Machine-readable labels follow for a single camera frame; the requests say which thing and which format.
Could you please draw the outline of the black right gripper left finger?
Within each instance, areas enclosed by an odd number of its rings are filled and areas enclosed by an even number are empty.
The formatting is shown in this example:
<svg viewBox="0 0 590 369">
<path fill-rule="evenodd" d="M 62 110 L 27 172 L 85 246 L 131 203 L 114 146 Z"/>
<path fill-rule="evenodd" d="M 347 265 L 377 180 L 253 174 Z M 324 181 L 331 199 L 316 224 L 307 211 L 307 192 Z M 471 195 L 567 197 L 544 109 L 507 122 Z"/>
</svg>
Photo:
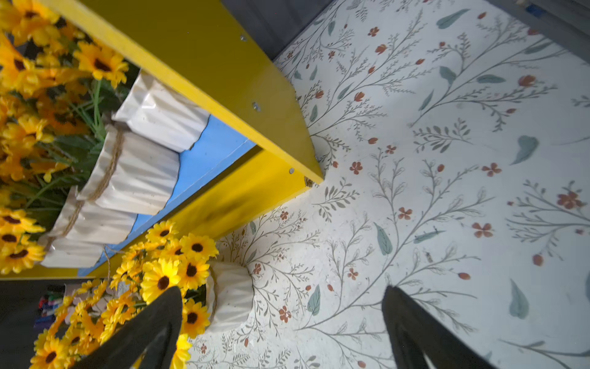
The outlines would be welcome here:
<svg viewBox="0 0 590 369">
<path fill-rule="evenodd" d="M 75 368 L 169 368 L 177 350 L 183 301 L 177 287 L 167 289 L 135 318 L 126 323 Z"/>
</svg>

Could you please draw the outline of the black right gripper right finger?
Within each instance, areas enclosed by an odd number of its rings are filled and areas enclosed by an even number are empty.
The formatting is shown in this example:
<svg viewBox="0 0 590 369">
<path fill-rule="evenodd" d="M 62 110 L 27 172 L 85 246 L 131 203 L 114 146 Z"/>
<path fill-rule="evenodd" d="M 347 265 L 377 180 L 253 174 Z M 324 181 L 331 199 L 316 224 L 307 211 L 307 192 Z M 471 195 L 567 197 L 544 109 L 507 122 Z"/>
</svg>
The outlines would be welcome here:
<svg viewBox="0 0 590 369">
<path fill-rule="evenodd" d="M 492 368 L 398 287 L 389 286 L 382 313 L 398 368 Z"/>
</svg>

